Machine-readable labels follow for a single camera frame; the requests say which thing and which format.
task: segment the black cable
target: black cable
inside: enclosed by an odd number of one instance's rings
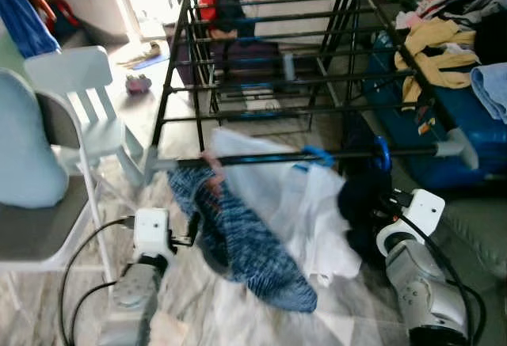
[[[67,335],[65,333],[65,325],[64,325],[64,320],[63,320],[63,298],[65,296],[65,286],[67,285],[67,277],[68,277],[69,272],[71,270],[72,264],[75,262],[78,255],[80,254],[80,252],[83,251],[83,249],[86,247],[86,245],[88,245],[88,243],[93,238],[95,238],[98,233],[100,233],[101,231],[103,231],[104,229],[106,229],[110,226],[125,224],[129,219],[132,220],[133,217],[116,219],[114,221],[108,222],[108,223],[100,226],[78,247],[78,249],[76,250],[74,255],[72,255],[72,257],[69,259],[69,263],[65,267],[65,272],[63,273],[62,283],[60,284],[60,289],[59,289],[59,293],[58,293],[58,323],[59,323],[58,325],[59,325],[60,336],[62,337],[62,341],[65,346],[71,346],[71,344],[69,344],[69,339],[67,338]]]
[[[458,284],[456,284],[456,281],[447,280],[447,282],[451,285],[458,285]],[[481,340],[482,333],[484,333],[484,328],[486,327],[486,320],[487,320],[486,304],[482,300],[481,295],[479,293],[477,293],[477,291],[474,291],[472,288],[468,287],[467,285],[463,285],[463,287],[465,288],[465,291],[467,291],[472,296],[474,296],[475,301],[477,302],[477,305],[478,305],[479,317],[478,317],[477,329],[475,330],[475,333],[474,333],[474,342],[476,344],[478,344],[479,341]]]
[[[425,240],[425,242],[429,245],[429,248],[433,251],[434,256],[436,259],[440,261],[440,264],[445,266],[445,268],[448,270],[449,274],[451,274],[451,277],[456,282],[456,286],[458,287],[459,294],[461,295],[463,299],[463,304],[465,305],[465,312],[467,314],[467,335],[468,335],[468,344],[470,346],[474,346],[474,318],[473,318],[473,312],[472,307],[470,304],[470,300],[468,299],[467,292],[465,291],[465,287],[463,285],[463,282],[461,281],[460,277],[458,276],[458,272],[452,267],[451,261],[442,253],[438,245],[428,236],[426,235],[417,225],[415,225],[412,221],[410,221],[403,213],[399,210],[398,207],[389,204],[386,200],[384,200],[382,197],[380,197],[380,201],[386,206],[394,208],[395,214],[407,225],[412,227],[412,229]]]
[[[75,327],[75,323],[76,323],[76,319],[78,317],[78,314],[79,314],[79,309],[81,308],[81,305],[85,302],[85,300],[91,295],[93,294],[94,292],[96,291],[99,291],[100,289],[102,288],[107,288],[107,287],[110,287],[112,285],[116,284],[116,281],[110,281],[109,283],[103,283],[103,284],[100,284],[100,285],[97,285],[96,287],[93,287],[91,289],[89,289],[78,301],[78,304],[76,305],[75,309],[74,309],[74,313],[72,314],[72,318],[71,318],[71,331],[69,333],[69,344],[71,346],[75,346],[76,343],[75,343],[75,336],[74,336],[74,327]]]

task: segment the light blue cushion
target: light blue cushion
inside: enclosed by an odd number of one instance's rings
[[[0,202],[54,206],[68,181],[46,139],[35,95],[13,72],[0,68]]]

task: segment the blue knitted cloth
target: blue knitted cloth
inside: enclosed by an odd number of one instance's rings
[[[225,183],[215,196],[205,184],[209,168],[178,168],[169,173],[174,198],[189,217],[199,211],[202,241],[228,266],[227,278],[243,282],[261,300],[284,310],[313,312],[317,295],[297,264],[262,220],[231,194]]]

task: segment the white plastic chair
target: white plastic chair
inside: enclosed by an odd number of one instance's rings
[[[7,287],[16,310],[32,319],[18,296],[14,272],[62,271],[74,253],[90,222],[95,229],[100,218],[96,186],[90,172],[81,124],[74,110],[61,97],[36,93],[49,143],[68,146],[78,152],[82,175],[70,177],[65,196],[54,206],[25,209],[0,203],[0,275],[6,272]],[[107,281],[116,278],[103,234],[97,235],[102,265],[81,265],[76,269],[103,272]]]
[[[116,116],[105,91],[112,75],[104,48],[75,48],[38,55],[25,60],[25,70],[36,89],[60,95],[70,103],[70,95],[77,94],[88,118],[87,122],[82,121],[81,130],[90,164],[98,165],[100,158],[115,154],[130,182],[135,186],[143,183],[143,174],[134,161],[143,156],[143,147]],[[104,119],[99,118],[97,100],[94,105],[90,99],[92,89],[105,112]],[[62,149],[59,157],[67,167],[79,161],[78,153],[68,148]]]

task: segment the blue cloth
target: blue cloth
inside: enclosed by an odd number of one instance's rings
[[[215,196],[205,182],[209,168],[178,168],[169,173],[174,198],[189,218],[198,211],[202,241],[222,265],[226,278],[243,282],[261,300],[284,310],[313,312],[317,295],[297,264],[262,220],[231,194],[225,183]]]
[[[46,139],[34,94],[0,68],[0,202],[51,207],[67,191],[68,176]]]
[[[0,17],[26,59],[59,49],[28,0],[0,0]]]
[[[470,76],[475,96],[491,117],[507,124],[507,63],[475,67]]]

